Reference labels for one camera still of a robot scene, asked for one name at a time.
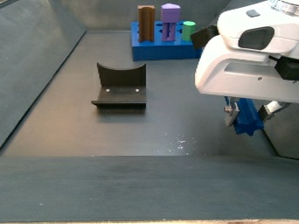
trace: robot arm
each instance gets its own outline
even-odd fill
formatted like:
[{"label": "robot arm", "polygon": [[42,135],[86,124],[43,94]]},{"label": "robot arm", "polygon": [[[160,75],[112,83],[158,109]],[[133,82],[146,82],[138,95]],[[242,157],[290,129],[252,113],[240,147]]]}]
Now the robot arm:
[{"label": "robot arm", "polygon": [[[299,0],[268,0],[220,14],[194,74],[202,94],[273,101],[261,120],[299,102]],[[238,116],[228,104],[226,125]]]}]

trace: white plastic casing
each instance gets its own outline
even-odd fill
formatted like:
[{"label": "white plastic casing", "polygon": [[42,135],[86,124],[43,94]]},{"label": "white plastic casing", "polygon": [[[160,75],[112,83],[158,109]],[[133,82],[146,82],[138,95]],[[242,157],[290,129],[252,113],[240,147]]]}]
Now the white plastic casing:
[{"label": "white plastic casing", "polygon": [[[249,17],[246,11],[254,10],[257,17]],[[299,17],[290,17],[270,9],[268,2],[252,4],[236,10],[225,11],[218,16],[218,34],[225,44],[241,50],[256,51],[238,47],[238,38],[244,31],[260,27],[272,27],[274,36],[268,46],[258,50],[265,53],[289,53],[299,41]]]},{"label": "white plastic casing", "polygon": [[[260,16],[249,17],[254,10]],[[218,33],[205,45],[194,74],[202,94],[299,103],[299,82],[282,80],[269,54],[299,58],[299,17],[270,10],[266,2],[224,12]],[[238,47],[245,30],[270,26],[274,37],[262,50]]]}]

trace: gray floor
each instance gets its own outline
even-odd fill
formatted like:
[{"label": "gray floor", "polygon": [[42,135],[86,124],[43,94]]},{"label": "gray floor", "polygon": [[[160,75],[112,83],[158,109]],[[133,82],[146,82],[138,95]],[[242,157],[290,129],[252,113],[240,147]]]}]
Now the gray floor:
[{"label": "gray floor", "polygon": [[[145,111],[97,110],[96,63],[146,64]],[[88,32],[1,152],[5,157],[273,156],[260,131],[237,136],[224,99],[193,86],[196,59],[132,61],[129,32]]]},{"label": "gray floor", "polygon": [[278,157],[0,157],[0,221],[294,220],[297,169]]}]

